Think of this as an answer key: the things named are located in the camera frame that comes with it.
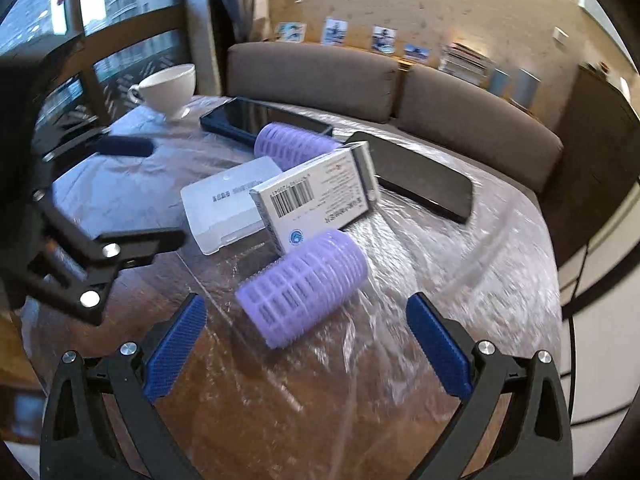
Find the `photo print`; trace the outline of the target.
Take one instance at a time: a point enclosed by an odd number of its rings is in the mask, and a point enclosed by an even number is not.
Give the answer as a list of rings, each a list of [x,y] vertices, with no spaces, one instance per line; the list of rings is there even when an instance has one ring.
[[[402,55],[406,60],[412,62],[425,63],[430,56],[430,50],[415,44],[404,44]]]
[[[324,46],[342,46],[345,42],[348,23],[328,16],[322,29],[320,44]]]
[[[375,25],[372,29],[371,49],[374,52],[391,55],[395,52],[396,30]]]
[[[281,22],[274,31],[274,40],[288,44],[301,44],[305,41],[307,24],[301,22]]]

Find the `black tablet device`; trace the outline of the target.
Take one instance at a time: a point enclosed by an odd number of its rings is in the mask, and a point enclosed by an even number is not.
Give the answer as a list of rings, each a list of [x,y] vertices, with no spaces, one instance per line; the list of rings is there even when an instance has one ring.
[[[267,103],[237,96],[200,117],[201,128],[251,148],[259,131],[272,122],[333,136],[333,126]]]

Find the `photo print far left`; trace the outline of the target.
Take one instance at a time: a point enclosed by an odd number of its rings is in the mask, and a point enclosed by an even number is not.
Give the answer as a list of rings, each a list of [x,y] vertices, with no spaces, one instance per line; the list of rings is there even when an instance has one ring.
[[[307,24],[301,22],[281,22],[274,31],[274,40],[288,44],[301,44],[305,41]]]

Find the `brown sofa right cushion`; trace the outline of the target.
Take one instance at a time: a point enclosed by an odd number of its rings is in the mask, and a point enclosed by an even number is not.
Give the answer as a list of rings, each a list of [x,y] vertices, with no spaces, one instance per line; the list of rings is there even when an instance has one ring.
[[[544,190],[561,158],[560,138],[484,89],[431,67],[405,76],[396,126],[494,168],[530,190]]]

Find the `stack of books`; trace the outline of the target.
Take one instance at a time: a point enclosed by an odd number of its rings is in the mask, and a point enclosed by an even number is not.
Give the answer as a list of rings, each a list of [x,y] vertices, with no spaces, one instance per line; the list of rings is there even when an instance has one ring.
[[[494,62],[490,58],[458,42],[443,47],[439,57],[440,72],[477,87],[486,84],[493,69]]]

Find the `white plastic box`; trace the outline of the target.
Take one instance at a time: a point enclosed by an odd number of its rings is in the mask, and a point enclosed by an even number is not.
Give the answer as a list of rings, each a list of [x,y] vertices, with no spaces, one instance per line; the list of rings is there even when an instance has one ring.
[[[268,156],[244,162],[185,186],[180,196],[195,243],[203,255],[264,228],[250,190],[282,170]]]

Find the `dark wooden cabinet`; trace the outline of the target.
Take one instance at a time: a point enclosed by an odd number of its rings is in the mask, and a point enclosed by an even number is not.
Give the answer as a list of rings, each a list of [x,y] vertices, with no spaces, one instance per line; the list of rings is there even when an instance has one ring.
[[[639,117],[620,90],[579,66],[556,135],[563,154],[539,203],[562,266],[600,231],[639,175]]]

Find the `purple hair roller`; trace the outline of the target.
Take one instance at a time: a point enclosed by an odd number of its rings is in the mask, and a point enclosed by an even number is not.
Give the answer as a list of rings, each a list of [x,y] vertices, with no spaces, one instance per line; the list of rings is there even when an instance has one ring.
[[[270,349],[284,348],[321,323],[367,281],[367,258],[330,229],[244,281],[235,292]]]
[[[282,171],[286,171],[341,146],[330,136],[282,122],[270,122],[256,136],[254,156],[269,157]]]

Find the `black smartphone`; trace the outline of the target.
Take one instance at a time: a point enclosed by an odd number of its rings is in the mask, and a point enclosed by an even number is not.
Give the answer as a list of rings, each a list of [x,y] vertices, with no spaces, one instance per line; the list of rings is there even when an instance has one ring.
[[[465,224],[473,207],[473,183],[456,170],[397,143],[357,131],[347,143],[367,142],[378,183],[434,214]]]

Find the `clear plastic table cover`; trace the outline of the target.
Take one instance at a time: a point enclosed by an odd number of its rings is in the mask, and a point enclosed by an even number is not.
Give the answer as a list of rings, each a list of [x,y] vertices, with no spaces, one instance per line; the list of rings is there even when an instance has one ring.
[[[390,193],[348,234],[367,259],[359,292],[283,350],[269,349],[236,300],[277,257],[259,232],[204,255],[194,240],[122,272],[101,325],[29,301],[17,313],[44,386],[62,354],[104,356],[169,318],[186,295],[207,320],[157,411],[207,479],[403,479],[458,407],[413,337],[406,303],[423,292],[470,335],[510,356],[559,359],[558,271],[544,218],[518,188],[464,160],[419,152],[468,176],[457,224]]]

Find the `white ceramic teacup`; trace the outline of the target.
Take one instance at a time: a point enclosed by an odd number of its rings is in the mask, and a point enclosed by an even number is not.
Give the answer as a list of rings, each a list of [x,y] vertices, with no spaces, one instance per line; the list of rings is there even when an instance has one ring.
[[[194,64],[170,66],[133,84],[127,92],[130,101],[145,105],[162,114],[166,120],[178,120],[189,113],[194,96],[196,73]]]

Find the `small blue-grey cup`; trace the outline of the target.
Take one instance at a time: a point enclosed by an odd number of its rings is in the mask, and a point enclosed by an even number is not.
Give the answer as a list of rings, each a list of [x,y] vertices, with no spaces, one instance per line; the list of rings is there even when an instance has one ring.
[[[508,73],[500,70],[500,68],[495,68],[491,73],[487,90],[494,96],[502,98],[506,93],[506,86],[509,83],[509,79],[510,76]]]

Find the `white barcode medicine box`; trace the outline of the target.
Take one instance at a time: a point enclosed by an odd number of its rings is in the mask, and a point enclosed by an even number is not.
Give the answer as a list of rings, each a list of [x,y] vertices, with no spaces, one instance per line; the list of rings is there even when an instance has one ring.
[[[343,229],[381,198],[367,141],[286,170],[250,190],[280,256],[329,229]]]

